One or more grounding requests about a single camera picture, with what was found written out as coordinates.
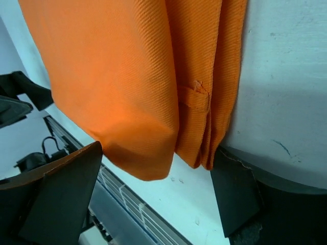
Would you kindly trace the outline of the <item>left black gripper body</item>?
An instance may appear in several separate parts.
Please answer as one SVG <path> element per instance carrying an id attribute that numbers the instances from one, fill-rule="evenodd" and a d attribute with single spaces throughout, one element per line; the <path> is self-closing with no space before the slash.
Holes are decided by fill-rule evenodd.
<path id="1" fill-rule="evenodd" d="M 22 71 L 1 75 L 1 127 L 10 126 L 37 109 L 53 104 L 49 89 L 32 82 Z"/>

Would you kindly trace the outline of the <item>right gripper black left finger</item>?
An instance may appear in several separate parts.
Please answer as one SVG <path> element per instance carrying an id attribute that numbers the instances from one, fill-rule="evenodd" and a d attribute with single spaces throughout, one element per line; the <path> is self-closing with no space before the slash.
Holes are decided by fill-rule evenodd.
<path id="1" fill-rule="evenodd" d="M 102 161 L 96 141 L 1 180 L 1 244 L 78 244 Z"/>

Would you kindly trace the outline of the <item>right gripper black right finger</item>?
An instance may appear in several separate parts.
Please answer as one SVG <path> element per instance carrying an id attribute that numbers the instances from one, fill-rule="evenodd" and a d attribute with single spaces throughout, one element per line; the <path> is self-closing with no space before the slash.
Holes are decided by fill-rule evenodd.
<path id="1" fill-rule="evenodd" d="M 326 244 L 326 190 L 296 183 L 223 147 L 211 178 L 230 244 Z"/>

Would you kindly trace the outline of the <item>orange trousers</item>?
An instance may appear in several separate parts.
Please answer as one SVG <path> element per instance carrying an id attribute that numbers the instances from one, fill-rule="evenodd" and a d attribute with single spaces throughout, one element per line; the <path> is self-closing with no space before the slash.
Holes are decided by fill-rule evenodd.
<path id="1" fill-rule="evenodd" d="M 214 166 L 236 101 L 247 1 L 20 1 L 56 106 L 117 167 Z"/>

